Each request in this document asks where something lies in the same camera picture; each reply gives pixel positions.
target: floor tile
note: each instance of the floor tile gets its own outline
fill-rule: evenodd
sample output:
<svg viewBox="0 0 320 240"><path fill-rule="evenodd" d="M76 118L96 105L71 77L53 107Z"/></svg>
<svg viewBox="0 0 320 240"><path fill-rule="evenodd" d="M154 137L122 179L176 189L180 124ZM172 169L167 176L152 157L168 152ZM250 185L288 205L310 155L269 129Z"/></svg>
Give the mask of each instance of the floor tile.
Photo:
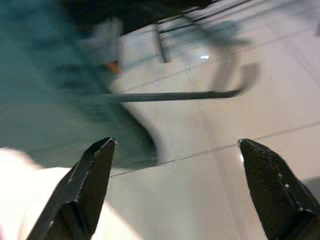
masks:
<svg viewBox="0 0 320 240"><path fill-rule="evenodd" d="M107 202L144 239L240 240L212 161L208 154L112 177Z"/></svg>
<svg viewBox="0 0 320 240"><path fill-rule="evenodd" d="M234 144L214 152L213 156L215 161L210 162L208 168L217 168L221 175L241 239L267 240L250 196L239 148Z"/></svg>
<svg viewBox="0 0 320 240"><path fill-rule="evenodd" d="M286 50L285 44L268 44L257 48L255 53L255 60L249 61L254 60L260 65L259 75L248 92L234 98L198 103L208 126L211 144L215 147L230 145L239 138L259 138L320 119L320 112L313 107L320 98L319 87ZM203 71L191 71L193 81L198 80L199 87L205 87L207 82L201 83L203 75L200 73ZM240 73L235 71L236 78L240 78Z"/></svg>
<svg viewBox="0 0 320 240"><path fill-rule="evenodd" d="M287 46L295 53L300 64L309 71L313 79L320 84L319 53L320 42L316 30L311 29L287 40Z"/></svg>
<svg viewBox="0 0 320 240"><path fill-rule="evenodd" d="M161 61L152 31L127 37L122 41L122 73L116 85L123 91L129 90L189 68L180 52L172 54L172 51L169 51L169 57L168 63Z"/></svg>
<svg viewBox="0 0 320 240"><path fill-rule="evenodd" d="M188 71L172 75L129 93L193 92ZM208 142L199 106L196 101L160 101L129 103L128 107L144 118L154 129L161 146L163 161L176 160L207 151Z"/></svg>

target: chair leg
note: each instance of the chair leg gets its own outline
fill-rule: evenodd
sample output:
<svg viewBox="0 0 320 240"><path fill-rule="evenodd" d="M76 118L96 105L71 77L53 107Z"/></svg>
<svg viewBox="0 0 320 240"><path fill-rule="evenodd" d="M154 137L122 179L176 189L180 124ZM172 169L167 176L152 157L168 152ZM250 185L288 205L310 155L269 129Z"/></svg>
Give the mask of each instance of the chair leg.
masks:
<svg viewBox="0 0 320 240"><path fill-rule="evenodd" d="M168 51L164 44L164 41L161 38L161 35L160 35L161 33L159 32L159 24L157 22L154 24L154 34L156 38L156 43L159 48L161 61L166 64L170 61L170 58L168 56Z"/></svg>

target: blurry person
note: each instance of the blurry person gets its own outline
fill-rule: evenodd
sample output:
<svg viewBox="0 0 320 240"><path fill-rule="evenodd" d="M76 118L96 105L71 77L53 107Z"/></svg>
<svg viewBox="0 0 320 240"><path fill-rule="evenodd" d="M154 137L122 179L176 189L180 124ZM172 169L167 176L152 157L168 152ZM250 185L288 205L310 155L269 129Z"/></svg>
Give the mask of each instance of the blurry person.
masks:
<svg viewBox="0 0 320 240"><path fill-rule="evenodd" d="M41 168L23 152L0 148L0 240L25 240L69 168ZM139 240L107 203L92 240Z"/></svg>
<svg viewBox="0 0 320 240"><path fill-rule="evenodd" d="M80 35L80 45L89 48L97 65L120 74L119 45L123 25L107 0L64 0L65 15Z"/></svg>

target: white tile floor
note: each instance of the white tile floor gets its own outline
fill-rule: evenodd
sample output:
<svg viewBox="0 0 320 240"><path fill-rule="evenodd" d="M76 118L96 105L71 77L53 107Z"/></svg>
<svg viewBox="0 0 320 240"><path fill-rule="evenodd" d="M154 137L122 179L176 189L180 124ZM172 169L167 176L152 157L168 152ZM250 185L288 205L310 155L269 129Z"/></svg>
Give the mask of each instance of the white tile floor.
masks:
<svg viewBox="0 0 320 240"><path fill-rule="evenodd" d="M241 65L258 63L258 79L248 92L221 100L128 105L156 131L162 164L113 176L107 200L143 239L266 239L236 146L240 138L278 152L299 178L320 175L320 2L247 4L252 5L206 21L209 29L223 29L215 33L218 38L230 36L229 24L237 30L232 39L245 40L232 48L237 61L228 88L241 78ZM221 86L218 79L212 82L221 64L219 47L208 47L195 31L172 32L165 40L171 62L163 64L150 29L123 38L124 73L115 90L192 92Z"/></svg>

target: teal fabric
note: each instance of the teal fabric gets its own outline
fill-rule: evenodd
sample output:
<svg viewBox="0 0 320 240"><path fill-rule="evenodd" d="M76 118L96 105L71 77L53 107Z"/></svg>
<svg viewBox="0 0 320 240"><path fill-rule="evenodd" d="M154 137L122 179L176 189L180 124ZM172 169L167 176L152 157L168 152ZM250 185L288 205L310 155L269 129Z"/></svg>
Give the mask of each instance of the teal fabric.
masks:
<svg viewBox="0 0 320 240"><path fill-rule="evenodd" d="M0 147L21 149L45 167L71 167L93 142L112 137L114 167L157 164L142 118L121 104L89 100L111 93L115 76L78 46L61 6L1 0L0 21Z"/></svg>

